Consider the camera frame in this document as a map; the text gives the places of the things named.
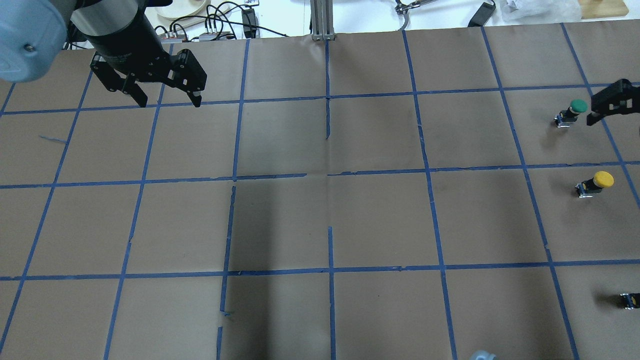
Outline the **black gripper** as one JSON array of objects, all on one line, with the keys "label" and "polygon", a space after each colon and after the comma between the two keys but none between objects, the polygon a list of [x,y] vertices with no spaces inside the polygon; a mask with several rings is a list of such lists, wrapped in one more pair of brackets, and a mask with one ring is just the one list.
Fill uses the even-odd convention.
[{"label": "black gripper", "polygon": [[90,69],[109,92],[121,92],[145,108],[148,96],[137,82],[160,83],[187,94],[201,107],[207,73],[189,48],[169,55],[149,22],[131,22],[114,32],[89,35],[95,57]]}]

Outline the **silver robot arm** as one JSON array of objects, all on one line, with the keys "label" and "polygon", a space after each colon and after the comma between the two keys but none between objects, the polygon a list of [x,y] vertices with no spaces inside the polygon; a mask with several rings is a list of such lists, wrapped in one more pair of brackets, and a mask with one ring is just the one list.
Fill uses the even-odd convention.
[{"label": "silver robot arm", "polygon": [[207,74],[194,53],[164,50],[146,16],[170,0],[3,0],[0,3],[1,79],[32,82],[50,70],[72,24],[94,48],[91,71],[109,92],[130,96],[140,107],[140,84],[164,84],[202,104]]}]

